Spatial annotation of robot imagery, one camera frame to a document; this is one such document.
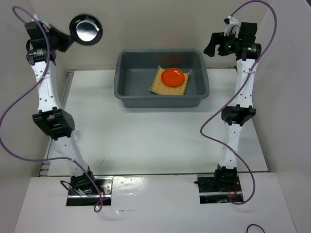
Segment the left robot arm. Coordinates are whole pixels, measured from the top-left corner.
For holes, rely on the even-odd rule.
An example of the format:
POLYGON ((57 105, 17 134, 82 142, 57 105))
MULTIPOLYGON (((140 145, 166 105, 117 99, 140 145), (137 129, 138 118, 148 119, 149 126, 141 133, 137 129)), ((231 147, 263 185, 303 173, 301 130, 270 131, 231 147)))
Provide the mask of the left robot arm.
POLYGON ((75 193, 93 194, 97 182, 87 163, 83 160, 73 138, 75 122, 60 103, 56 83, 56 52, 66 52, 77 42, 84 46, 98 43, 103 35, 100 23, 88 19, 73 19, 69 24, 70 34, 65 34, 52 25, 43 22, 25 23, 29 35, 26 43, 26 58, 38 82, 38 111, 33 122, 59 147, 68 161, 70 169, 69 186, 75 193))

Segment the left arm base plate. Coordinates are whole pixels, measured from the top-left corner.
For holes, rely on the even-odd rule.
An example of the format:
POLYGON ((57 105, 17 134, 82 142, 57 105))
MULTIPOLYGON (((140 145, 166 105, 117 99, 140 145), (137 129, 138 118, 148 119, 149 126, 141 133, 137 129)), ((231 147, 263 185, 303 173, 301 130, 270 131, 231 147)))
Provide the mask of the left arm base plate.
MULTIPOLYGON (((94 206, 100 201, 100 196, 97 191, 91 191, 91 193, 85 193, 81 190, 74 190, 74 188, 67 181, 60 181, 60 183, 67 190, 67 202, 66 206, 94 206)), ((101 191, 103 197, 103 206, 111 205, 111 194, 113 177, 95 177, 95 183, 101 191)))

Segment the bamboo mat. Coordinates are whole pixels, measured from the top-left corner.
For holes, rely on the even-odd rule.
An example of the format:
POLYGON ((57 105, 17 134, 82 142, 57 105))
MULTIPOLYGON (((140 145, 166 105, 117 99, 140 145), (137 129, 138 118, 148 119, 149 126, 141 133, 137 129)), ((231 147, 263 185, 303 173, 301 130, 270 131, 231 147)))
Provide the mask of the bamboo mat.
POLYGON ((177 95, 181 96, 184 95, 187 89, 190 73, 184 73, 185 75, 185 81, 184 83, 179 86, 179 87, 168 87, 163 84, 161 81, 161 73, 165 70, 166 68, 162 68, 161 66, 158 66, 156 75, 154 77, 154 80, 151 84, 151 87, 149 90, 157 95, 177 95))

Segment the orange plastic plate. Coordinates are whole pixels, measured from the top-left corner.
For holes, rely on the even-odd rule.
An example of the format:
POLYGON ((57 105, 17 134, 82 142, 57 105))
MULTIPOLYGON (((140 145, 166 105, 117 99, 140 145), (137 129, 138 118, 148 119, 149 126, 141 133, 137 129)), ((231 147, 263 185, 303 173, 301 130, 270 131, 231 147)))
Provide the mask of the orange plastic plate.
POLYGON ((177 68, 168 68, 161 73, 161 81, 168 87, 179 87, 185 81, 184 73, 177 68))

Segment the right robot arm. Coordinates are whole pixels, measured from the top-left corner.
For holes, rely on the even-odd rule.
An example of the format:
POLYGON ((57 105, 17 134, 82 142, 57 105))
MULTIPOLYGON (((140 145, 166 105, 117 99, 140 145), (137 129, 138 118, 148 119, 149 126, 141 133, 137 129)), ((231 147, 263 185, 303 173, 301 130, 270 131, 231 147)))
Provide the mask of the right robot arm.
POLYGON ((234 54, 237 61, 237 83, 233 100, 221 110, 221 119, 228 129, 227 143, 217 169, 214 172, 213 185, 219 191, 225 191, 236 185, 237 158, 240 134, 244 124, 256 114, 252 94, 257 69, 257 59, 261 55, 261 44, 257 44, 256 23, 240 23, 235 17, 224 20, 224 32, 213 33, 204 54, 213 57, 234 54))

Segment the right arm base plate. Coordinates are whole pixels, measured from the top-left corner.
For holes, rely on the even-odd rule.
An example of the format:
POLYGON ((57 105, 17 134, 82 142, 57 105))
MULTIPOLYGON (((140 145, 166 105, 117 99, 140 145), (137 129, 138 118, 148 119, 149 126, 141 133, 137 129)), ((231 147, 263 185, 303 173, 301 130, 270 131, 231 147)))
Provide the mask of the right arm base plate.
POLYGON ((193 183, 198 185, 201 204, 230 203, 230 198, 237 203, 244 201, 239 178, 233 183, 217 186, 214 175, 199 174, 193 183))

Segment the black plate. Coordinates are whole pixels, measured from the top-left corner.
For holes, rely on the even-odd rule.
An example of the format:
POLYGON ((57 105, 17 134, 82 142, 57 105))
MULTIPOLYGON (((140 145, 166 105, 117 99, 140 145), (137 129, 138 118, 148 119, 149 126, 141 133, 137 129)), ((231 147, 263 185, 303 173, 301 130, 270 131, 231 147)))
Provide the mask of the black plate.
POLYGON ((88 14, 74 17, 69 23, 71 38, 80 45, 92 46, 97 44, 103 36, 103 27, 100 21, 88 14))

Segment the clear plastic cup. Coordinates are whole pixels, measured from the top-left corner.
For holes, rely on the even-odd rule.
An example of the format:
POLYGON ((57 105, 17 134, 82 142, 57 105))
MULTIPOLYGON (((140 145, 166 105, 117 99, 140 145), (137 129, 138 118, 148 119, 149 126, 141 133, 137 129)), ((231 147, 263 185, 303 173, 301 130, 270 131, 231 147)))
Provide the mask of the clear plastic cup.
POLYGON ((72 137, 76 142, 78 142, 78 141, 79 141, 79 138, 80 138, 80 133, 79 133, 79 131, 73 131, 73 132, 71 133, 71 137, 72 137))

